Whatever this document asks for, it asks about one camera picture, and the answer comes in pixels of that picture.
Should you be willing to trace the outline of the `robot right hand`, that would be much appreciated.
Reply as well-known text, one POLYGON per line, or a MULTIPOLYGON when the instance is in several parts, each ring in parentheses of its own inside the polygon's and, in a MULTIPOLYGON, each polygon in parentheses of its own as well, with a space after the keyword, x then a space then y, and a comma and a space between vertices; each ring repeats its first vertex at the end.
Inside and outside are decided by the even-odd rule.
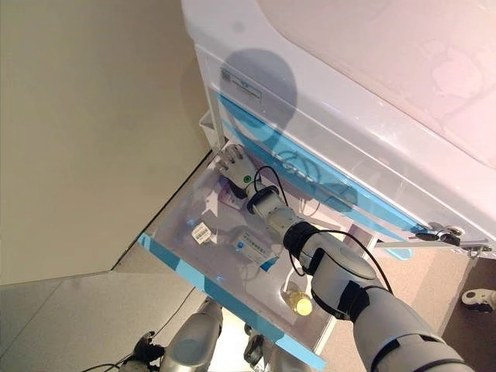
POLYGON ((257 172, 253 162, 237 144, 225 146, 218 154, 215 169, 228 180, 237 198, 251 198, 255 195, 254 176, 257 172))

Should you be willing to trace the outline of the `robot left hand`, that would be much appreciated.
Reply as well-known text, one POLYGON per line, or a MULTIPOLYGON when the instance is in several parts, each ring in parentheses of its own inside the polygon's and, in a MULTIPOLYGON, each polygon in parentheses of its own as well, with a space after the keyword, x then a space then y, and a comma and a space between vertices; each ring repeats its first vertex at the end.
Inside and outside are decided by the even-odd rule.
POLYGON ((156 333, 154 331, 149 331, 140 337, 133 348, 132 357, 134 360, 151 363, 165 354, 165 348, 163 346, 153 343, 155 335, 156 333))

